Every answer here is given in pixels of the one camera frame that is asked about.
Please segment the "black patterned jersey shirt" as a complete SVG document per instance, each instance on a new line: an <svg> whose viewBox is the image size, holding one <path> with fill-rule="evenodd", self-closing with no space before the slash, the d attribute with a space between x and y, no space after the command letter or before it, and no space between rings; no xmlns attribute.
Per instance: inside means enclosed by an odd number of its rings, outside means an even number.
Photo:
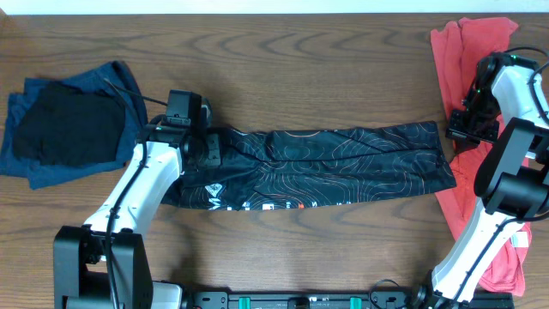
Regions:
<svg viewBox="0 0 549 309"><path fill-rule="evenodd" d="M185 209L307 209L455 187L432 121L383 128L214 128L220 165L185 172L162 201Z"/></svg>

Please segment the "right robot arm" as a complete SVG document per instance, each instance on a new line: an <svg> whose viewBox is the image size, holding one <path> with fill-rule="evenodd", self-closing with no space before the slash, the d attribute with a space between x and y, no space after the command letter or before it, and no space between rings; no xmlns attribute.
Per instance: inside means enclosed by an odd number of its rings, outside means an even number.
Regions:
<svg viewBox="0 0 549 309"><path fill-rule="evenodd" d="M548 103L544 65L515 48L493 52L476 66L463 109L455 109L446 136L458 147L492 148L474 179L475 206L446 258L431 270L412 308L490 308L510 296L474 299L480 278L522 227L548 217Z"/></svg>

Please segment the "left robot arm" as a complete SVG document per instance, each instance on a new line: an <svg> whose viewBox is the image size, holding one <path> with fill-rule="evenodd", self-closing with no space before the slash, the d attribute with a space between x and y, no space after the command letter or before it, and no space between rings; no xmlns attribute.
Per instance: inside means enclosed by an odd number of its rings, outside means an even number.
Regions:
<svg viewBox="0 0 549 309"><path fill-rule="evenodd" d="M172 90L166 112L146 124L112 193L79 227L53 241L56 308L182 308L184 289L153 280L146 233L172 184L188 169L220 164L219 138L208 135L209 101Z"/></svg>

